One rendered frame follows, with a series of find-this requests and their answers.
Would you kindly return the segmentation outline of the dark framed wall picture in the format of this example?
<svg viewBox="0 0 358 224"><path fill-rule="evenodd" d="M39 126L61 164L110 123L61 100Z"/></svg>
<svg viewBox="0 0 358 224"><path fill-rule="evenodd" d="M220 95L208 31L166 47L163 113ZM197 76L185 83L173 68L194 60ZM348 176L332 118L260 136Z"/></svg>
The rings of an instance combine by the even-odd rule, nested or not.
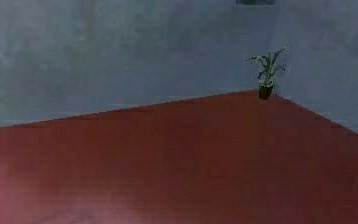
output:
<svg viewBox="0 0 358 224"><path fill-rule="evenodd" d="M236 4L244 6L274 6L276 0L235 0Z"/></svg>

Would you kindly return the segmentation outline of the green house plant black pot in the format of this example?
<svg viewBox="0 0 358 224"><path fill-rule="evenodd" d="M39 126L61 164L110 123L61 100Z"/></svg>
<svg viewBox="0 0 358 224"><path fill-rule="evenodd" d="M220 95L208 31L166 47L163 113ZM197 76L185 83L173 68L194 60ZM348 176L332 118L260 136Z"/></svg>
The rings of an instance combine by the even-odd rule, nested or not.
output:
<svg viewBox="0 0 358 224"><path fill-rule="evenodd" d="M247 58L251 63L258 62L262 66L262 70L258 73L259 82L259 98L261 100L268 100L275 88L275 74L278 70L284 71L282 65L277 65L276 60L286 51L286 47L276 50L274 53L271 51L267 55L258 55Z"/></svg>

